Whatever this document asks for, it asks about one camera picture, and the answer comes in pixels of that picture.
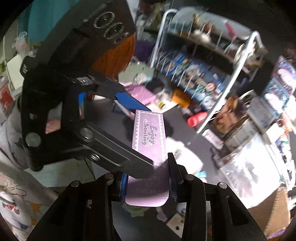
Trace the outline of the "person's left hand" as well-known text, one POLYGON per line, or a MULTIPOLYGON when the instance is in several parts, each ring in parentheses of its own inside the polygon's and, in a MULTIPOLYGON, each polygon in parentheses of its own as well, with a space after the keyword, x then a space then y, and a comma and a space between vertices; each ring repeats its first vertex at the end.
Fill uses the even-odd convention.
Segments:
POLYGON ((62 107, 58 106, 49 111, 45 133, 49 134, 61 128, 62 107))

